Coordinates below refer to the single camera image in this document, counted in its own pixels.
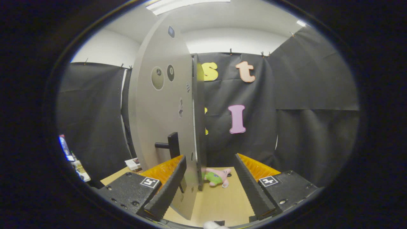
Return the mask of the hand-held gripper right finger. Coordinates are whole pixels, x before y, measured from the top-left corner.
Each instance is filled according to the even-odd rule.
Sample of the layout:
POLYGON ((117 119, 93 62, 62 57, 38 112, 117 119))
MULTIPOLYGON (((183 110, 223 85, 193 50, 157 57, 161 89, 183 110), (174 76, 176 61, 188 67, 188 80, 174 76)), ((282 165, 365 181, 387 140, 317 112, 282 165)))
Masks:
POLYGON ((234 168, 253 209, 254 220, 294 210, 321 190, 293 170, 280 172, 239 153, 234 155, 234 168))

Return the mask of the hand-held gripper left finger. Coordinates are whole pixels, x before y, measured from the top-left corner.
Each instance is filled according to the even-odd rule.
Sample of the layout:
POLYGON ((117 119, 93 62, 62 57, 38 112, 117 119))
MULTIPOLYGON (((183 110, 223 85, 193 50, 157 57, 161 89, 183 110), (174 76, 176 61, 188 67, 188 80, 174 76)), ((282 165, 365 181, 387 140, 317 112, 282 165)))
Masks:
POLYGON ((131 214, 151 220, 163 219, 186 171, 184 155, 141 173, 127 172, 96 193, 131 214))

